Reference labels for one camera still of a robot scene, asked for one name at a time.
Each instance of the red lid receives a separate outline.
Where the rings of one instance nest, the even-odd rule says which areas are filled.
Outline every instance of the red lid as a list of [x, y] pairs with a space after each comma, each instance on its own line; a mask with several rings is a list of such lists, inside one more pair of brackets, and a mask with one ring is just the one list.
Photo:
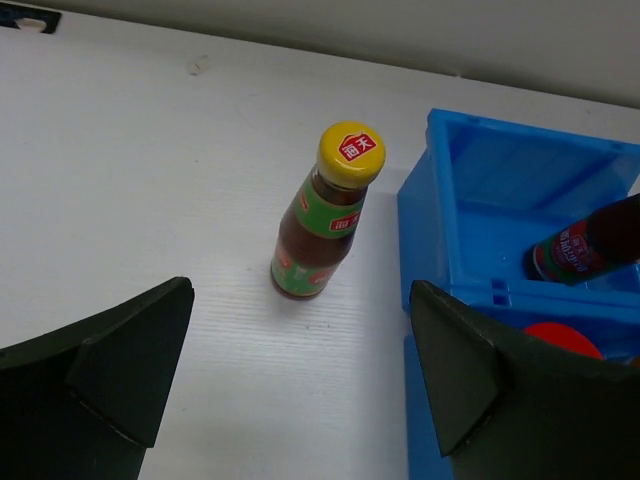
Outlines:
[[587, 337], [561, 323], [534, 323], [525, 328], [524, 331], [570, 352], [604, 360], [604, 356]]

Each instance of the white table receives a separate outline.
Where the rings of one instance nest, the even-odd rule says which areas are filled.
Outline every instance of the white table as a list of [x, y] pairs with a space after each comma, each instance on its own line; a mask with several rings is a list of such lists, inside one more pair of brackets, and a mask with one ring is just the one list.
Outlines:
[[[0, 65], [1, 343], [195, 285], [142, 480], [406, 478], [395, 193], [427, 112], [640, 142], [640, 111], [73, 14], [0, 29]], [[388, 164], [325, 293], [289, 301], [267, 275], [278, 221], [342, 119]]]

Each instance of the sauce bottle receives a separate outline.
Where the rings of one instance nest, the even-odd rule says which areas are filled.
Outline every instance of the sauce bottle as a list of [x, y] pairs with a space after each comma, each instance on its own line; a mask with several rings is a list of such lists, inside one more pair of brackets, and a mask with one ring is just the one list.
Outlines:
[[531, 247], [527, 278], [576, 285], [640, 259], [640, 194], [591, 215]]
[[310, 298], [347, 256], [367, 195], [385, 160], [378, 134], [358, 122], [329, 127], [316, 165], [280, 222], [271, 278], [281, 293]]

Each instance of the white wall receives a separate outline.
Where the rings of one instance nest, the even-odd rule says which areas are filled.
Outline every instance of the white wall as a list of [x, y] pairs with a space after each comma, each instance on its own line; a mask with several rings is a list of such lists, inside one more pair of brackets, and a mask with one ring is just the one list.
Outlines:
[[640, 107], [637, 0], [36, 0]]

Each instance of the dark bottle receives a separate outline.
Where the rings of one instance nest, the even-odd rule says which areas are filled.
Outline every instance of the dark bottle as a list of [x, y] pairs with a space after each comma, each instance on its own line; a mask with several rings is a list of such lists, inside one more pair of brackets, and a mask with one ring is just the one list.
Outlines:
[[316, 166], [280, 222], [271, 261], [275, 286], [287, 296], [317, 295], [347, 256], [368, 185], [384, 165], [385, 147], [357, 122], [329, 127]]
[[619, 200], [531, 247], [527, 278], [576, 285], [640, 259], [640, 194]]

